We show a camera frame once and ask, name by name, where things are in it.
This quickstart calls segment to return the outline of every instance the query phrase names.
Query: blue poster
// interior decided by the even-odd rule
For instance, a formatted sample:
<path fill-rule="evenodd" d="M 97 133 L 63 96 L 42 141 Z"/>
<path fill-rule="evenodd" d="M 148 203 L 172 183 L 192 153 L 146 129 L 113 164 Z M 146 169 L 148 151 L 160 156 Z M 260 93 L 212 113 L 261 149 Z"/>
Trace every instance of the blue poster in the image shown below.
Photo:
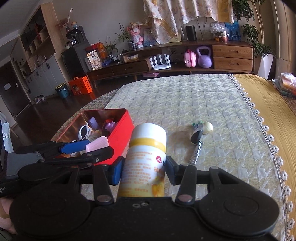
<path fill-rule="evenodd" d="M 225 23 L 225 27 L 229 29 L 229 41 L 241 41 L 239 22 L 237 20 L 234 23 Z"/>

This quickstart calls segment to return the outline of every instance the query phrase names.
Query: white cabinet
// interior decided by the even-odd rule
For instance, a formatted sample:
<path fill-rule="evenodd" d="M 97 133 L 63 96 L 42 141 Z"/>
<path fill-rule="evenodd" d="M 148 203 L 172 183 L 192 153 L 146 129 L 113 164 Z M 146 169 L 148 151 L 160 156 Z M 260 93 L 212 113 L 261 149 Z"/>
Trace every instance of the white cabinet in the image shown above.
<path fill-rule="evenodd" d="M 44 96 L 49 96 L 52 95 L 52 88 L 50 86 L 50 84 L 47 81 L 46 75 L 45 75 L 45 68 L 44 66 L 40 66 L 38 68 L 39 70 L 39 81 L 38 81 L 38 85 L 40 87 L 40 89 L 42 90 L 42 94 Z"/>
<path fill-rule="evenodd" d="M 32 73 L 27 79 L 28 86 L 29 86 L 34 97 L 42 95 L 42 92 L 41 92 L 37 82 L 38 81 L 36 80 L 35 73 Z"/>
<path fill-rule="evenodd" d="M 55 56 L 52 56 L 46 62 L 47 62 L 47 66 L 49 67 L 49 70 L 52 72 L 55 79 L 56 86 L 54 88 L 56 88 L 58 85 L 62 83 L 65 83 L 65 78 L 59 68 L 59 65 L 57 63 Z"/>
<path fill-rule="evenodd" d="M 56 94 L 55 88 L 65 83 L 64 76 L 59 68 L 55 56 L 49 58 L 39 68 L 37 68 L 28 78 L 29 88 L 33 95 L 50 96 Z"/>

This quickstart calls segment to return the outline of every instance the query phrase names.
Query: purple kettlebell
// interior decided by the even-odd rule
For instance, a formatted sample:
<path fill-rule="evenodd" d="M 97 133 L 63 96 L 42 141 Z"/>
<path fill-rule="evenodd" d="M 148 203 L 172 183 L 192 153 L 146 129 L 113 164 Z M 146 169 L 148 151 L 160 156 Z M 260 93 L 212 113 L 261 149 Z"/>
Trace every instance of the purple kettlebell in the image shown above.
<path fill-rule="evenodd" d="M 209 54 L 208 55 L 205 55 L 205 54 L 201 54 L 200 53 L 200 49 L 207 49 L 209 51 Z M 197 50 L 196 50 L 199 58 L 198 58 L 198 65 L 202 68 L 210 68 L 212 67 L 212 60 L 211 60 L 211 49 L 209 47 L 206 47 L 206 46 L 201 46 L 201 47 L 198 47 Z"/>

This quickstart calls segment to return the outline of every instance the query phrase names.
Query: white supplement bottle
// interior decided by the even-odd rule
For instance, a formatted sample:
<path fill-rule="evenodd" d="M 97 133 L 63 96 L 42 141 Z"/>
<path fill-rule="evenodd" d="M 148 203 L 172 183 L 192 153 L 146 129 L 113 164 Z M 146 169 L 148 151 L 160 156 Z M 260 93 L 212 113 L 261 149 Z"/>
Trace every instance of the white supplement bottle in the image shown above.
<path fill-rule="evenodd" d="M 166 140 L 165 130 L 158 125 L 145 123 L 134 128 L 117 196 L 164 196 Z"/>

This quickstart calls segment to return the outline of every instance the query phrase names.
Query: black speaker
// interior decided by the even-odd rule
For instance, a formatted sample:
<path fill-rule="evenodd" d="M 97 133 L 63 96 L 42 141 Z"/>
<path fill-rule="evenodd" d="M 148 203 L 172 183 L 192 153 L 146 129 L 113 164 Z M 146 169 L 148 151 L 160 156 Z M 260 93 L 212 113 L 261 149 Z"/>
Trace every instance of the black speaker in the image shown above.
<path fill-rule="evenodd" d="M 186 26 L 186 32 L 187 32 L 188 41 L 196 41 L 197 40 L 195 27 L 193 25 Z"/>

